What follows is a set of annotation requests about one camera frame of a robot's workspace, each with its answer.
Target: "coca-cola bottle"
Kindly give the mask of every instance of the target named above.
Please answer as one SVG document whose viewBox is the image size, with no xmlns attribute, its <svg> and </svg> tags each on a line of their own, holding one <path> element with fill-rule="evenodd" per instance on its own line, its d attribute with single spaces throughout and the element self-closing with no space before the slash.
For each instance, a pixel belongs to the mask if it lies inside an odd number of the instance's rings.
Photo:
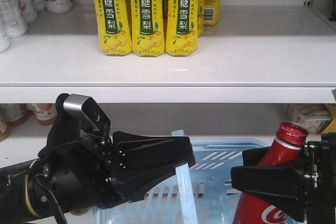
<svg viewBox="0 0 336 224">
<path fill-rule="evenodd" d="M 274 165 L 297 158 L 308 132 L 296 123 L 281 122 L 272 146 L 258 165 Z M 283 224 L 288 216 L 272 204 L 242 193 L 233 224 Z"/>
</svg>

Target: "store shelf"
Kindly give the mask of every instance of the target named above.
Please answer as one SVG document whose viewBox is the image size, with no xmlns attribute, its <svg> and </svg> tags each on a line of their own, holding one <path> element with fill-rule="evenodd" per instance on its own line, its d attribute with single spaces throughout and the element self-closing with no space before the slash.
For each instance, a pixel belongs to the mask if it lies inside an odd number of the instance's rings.
<svg viewBox="0 0 336 224">
<path fill-rule="evenodd" d="M 114 103 L 334 102 L 336 32 L 298 6 L 225 6 L 199 49 L 107 57 L 92 5 L 40 13 L 0 55 L 0 102 L 54 102 L 62 92 Z"/>
</svg>

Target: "plastic basket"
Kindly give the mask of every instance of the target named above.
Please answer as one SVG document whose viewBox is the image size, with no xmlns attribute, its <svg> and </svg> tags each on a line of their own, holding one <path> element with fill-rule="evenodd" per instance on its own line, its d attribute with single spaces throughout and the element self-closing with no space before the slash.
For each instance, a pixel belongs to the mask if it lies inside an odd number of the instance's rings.
<svg viewBox="0 0 336 224">
<path fill-rule="evenodd" d="M 250 138 L 192 140 L 190 168 L 199 224 L 232 224 L 240 194 L 229 183 L 230 169 L 243 164 L 242 151 L 266 146 Z M 158 184 L 140 202 L 93 209 L 94 224 L 183 224 L 176 176 Z M 288 224 L 298 223 L 288 220 Z"/>
</svg>

